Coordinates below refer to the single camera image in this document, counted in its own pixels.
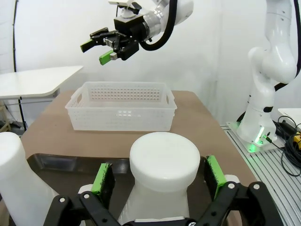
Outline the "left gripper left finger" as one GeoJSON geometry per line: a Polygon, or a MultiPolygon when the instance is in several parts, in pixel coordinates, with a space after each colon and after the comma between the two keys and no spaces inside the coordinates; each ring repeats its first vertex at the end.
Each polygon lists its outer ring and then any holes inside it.
{"type": "Polygon", "coordinates": [[[102,163],[90,191],[54,197],[43,226],[80,226],[86,220],[95,226],[121,226],[109,212],[114,186],[111,164],[102,163]]]}

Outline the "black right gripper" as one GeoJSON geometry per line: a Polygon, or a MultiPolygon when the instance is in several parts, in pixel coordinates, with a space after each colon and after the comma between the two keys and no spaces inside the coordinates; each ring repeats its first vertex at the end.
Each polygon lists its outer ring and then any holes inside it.
{"type": "Polygon", "coordinates": [[[110,51],[99,57],[101,65],[109,61],[121,58],[123,61],[129,59],[139,50],[139,41],[147,38],[147,28],[142,16],[135,16],[130,19],[116,17],[114,19],[116,31],[109,31],[107,27],[90,34],[90,39],[80,46],[83,53],[95,46],[108,46],[110,51]]]}

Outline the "white perforated plastic basket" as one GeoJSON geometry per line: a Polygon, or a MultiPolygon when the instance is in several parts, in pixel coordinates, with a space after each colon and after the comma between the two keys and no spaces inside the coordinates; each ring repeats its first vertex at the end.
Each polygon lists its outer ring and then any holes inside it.
{"type": "Polygon", "coordinates": [[[160,82],[85,82],[65,106],[74,130],[169,131],[177,109],[160,82]]]}

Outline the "dark brown plastic tray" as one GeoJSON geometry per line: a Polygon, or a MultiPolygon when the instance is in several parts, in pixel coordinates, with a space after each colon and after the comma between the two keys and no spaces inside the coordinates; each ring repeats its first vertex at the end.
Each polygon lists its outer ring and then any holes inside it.
{"type": "Polygon", "coordinates": [[[127,198],[134,186],[128,158],[71,157],[34,154],[28,159],[31,169],[59,194],[50,207],[44,226],[216,226],[217,211],[211,205],[211,196],[204,172],[205,160],[201,158],[196,179],[188,188],[189,216],[169,220],[127,220],[118,223],[127,198]],[[79,188],[91,184],[103,165],[110,165],[105,180],[109,204],[104,207],[97,195],[79,194],[79,188]]]}

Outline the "white table with rounded corners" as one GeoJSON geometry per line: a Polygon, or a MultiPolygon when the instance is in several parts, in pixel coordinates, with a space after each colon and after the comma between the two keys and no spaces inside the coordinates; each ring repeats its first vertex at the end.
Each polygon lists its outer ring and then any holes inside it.
{"type": "Polygon", "coordinates": [[[42,98],[56,93],[83,66],[63,66],[0,74],[0,99],[17,99],[22,119],[22,127],[27,129],[24,120],[22,99],[42,98]]]}

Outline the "aluminium profile mounting frame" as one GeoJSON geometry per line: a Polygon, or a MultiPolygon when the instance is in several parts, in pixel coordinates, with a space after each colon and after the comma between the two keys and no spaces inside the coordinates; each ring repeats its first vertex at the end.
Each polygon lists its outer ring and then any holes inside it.
{"type": "Polygon", "coordinates": [[[221,125],[222,130],[237,148],[255,178],[268,188],[284,223],[284,226],[301,226],[301,176],[293,177],[298,170],[284,158],[278,149],[266,152],[248,153],[240,140],[227,125],[221,125]]]}

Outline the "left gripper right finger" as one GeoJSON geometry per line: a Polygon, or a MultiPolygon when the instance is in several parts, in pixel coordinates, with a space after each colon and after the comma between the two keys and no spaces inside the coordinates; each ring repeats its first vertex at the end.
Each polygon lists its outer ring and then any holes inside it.
{"type": "Polygon", "coordinates": [[[213,155],[205,158],[204,179],[212,202],[196,226],[222,226],[231,211],[239,211],[243,226],[282,226],[277,206],[263,182],[244,186],[227,181],[213,155]]]}

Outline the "black tripod stand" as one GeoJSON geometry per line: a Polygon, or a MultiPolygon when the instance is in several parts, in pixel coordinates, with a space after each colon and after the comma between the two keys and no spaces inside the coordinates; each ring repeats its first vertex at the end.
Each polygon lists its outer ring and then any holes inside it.
{"type": "Polygon", "coordinates": [[[13,15],[13,65],[14,65],[14,72],[17,72],[16,70],[16,41],[15,41],[15,24],[16,24],[16,13],[17,13],[17,5],[19,0],[15,0],[14,5],[14,15],[13,15]]]}

